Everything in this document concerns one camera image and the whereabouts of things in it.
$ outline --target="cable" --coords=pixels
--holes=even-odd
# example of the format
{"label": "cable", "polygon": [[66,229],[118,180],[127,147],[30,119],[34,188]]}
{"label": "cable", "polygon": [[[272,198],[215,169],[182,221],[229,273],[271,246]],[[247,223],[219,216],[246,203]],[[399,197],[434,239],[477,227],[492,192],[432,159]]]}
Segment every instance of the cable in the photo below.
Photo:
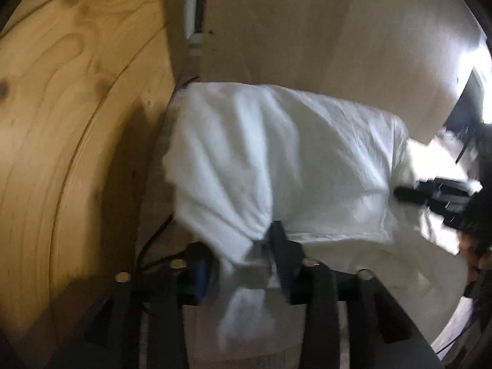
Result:
{"label": "cable", "polygon": [[153,242],[156,241],[157,237],[159,237],[164,230],[166,230],[166,228],[171,224],[172,221],[173,221],[173,214],[170,214],[167,217],[167,219],[164,221],[164,223],[156,230],[156,232],[153,235],[151,235],[151,238],[147,240],[144,247],[140,250],[137,256],[137,261],[135,262],[135,271],[137,273],[141,272],[142,261],[144,260],[145,255],[147,254],[148,250],[152,246]]}
{"label": "cable", "polygon": [[450,341],[449,343],[447,343],[444,347],[442,347],[439,351],[437,351],[435,354],[438,355],[440,354],[442,351],[444,351],[446,348],[448,348],[451,344],[453,344],[457,339],[459,339],[462,335],[464,335],[467,330],[472,327],[473,325],[475,324],[475,322],[473,323],[470,323],[466,328],[464,328],[462,330],[462,332],[460,334],[458,334],[452,341]]}

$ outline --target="wooden wall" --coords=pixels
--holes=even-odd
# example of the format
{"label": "wooden wall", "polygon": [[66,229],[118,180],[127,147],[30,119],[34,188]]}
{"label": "wooden wall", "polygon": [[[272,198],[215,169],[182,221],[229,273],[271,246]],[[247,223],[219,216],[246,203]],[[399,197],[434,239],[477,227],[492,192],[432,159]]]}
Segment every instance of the wooden wall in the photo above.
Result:
{"label": "wooden wall", "polygon": [[201,78],[372,105],[428,143],[463,91],[480,38],[462,0],[207,0]]}
{"label": "wooden wall", "polygon": [[23,0],[0,37],[0,327],[42,367],[132,269],[177,0]]}

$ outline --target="white cloth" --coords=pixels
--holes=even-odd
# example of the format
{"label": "white cloth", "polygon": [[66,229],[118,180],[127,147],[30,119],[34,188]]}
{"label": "white cloth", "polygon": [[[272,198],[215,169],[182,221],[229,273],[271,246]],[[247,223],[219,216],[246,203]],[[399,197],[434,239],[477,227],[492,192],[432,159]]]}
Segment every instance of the white cloth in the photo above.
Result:
{"label": "white cloth", "polygon": [[164,167],[176,218],[222,261],[218,295],[198,311],[196,357],[301,343],[303,308],[282,300],[262,255],[272,220],[331,268],[372,270],[429,341],[458,304],[464,261],[425,240],[419,209],[391,196],[414,181],[394,115],[277,86],[196,83]]}

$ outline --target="silver bolt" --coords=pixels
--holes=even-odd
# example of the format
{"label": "silver bolt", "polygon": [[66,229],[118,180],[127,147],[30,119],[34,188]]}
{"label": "silver bolt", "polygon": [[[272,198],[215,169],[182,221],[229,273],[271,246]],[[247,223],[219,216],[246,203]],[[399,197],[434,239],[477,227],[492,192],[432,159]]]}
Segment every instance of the silver bolt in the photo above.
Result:
{"label": "silver bolt", "polygon": [[361,271],[359,271],[358,276],[362,280],[371,280],[374,277],[372,272],[368,269],[362,269]]}
{"label": "silver bolt", "polygon": [[184,269],[186,268],[186,261],[184,259],[173,259],[169,266],[171,269]]}
{"label": "silver bolt", "polygon": [[318,266],[319,262],[316,261],[314,258],[304,258],[303,259],[303,266],[306,268],[314,268],[315,266]]}
{"label": "silver bolt", "polygon": [[120,272],[115,276],[115,281],[118,283],[126,283],[130,279],[131,275],[128,272]]}

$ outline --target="crumpled white fabric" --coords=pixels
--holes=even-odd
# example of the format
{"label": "crumpled white fabric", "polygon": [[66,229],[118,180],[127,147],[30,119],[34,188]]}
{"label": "crumpled white fabric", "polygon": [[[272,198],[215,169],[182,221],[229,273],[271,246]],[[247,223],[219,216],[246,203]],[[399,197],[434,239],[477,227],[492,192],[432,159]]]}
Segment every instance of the crumpled white fabric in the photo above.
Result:
{"label": "crumpled white fabric", "polygon": [[304,308],[272,281],[262,240],[272,220],[335,270],[372,270],[428,341],[466,284],[464,260],[424,239],[407,130],[389,113],[278,86],[195,83],[164,157],[176,218],[221,259],[199,308],[195,357],[240,359],[302,342]]}

